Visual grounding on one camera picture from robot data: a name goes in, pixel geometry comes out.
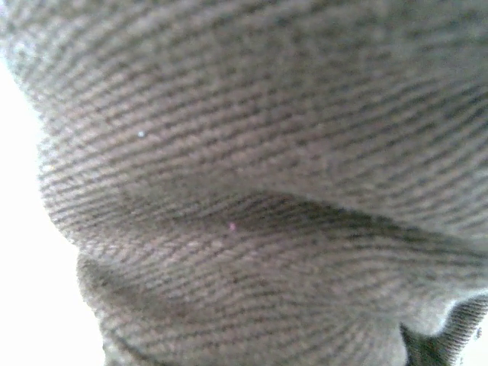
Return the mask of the brown long pants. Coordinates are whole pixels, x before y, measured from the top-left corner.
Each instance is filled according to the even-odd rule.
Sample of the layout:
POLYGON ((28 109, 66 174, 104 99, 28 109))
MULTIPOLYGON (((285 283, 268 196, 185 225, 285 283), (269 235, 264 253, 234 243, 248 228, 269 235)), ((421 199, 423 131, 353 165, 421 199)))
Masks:
POLYGON ((488 0, 0 0, 104 366, 458 366, 488 0))

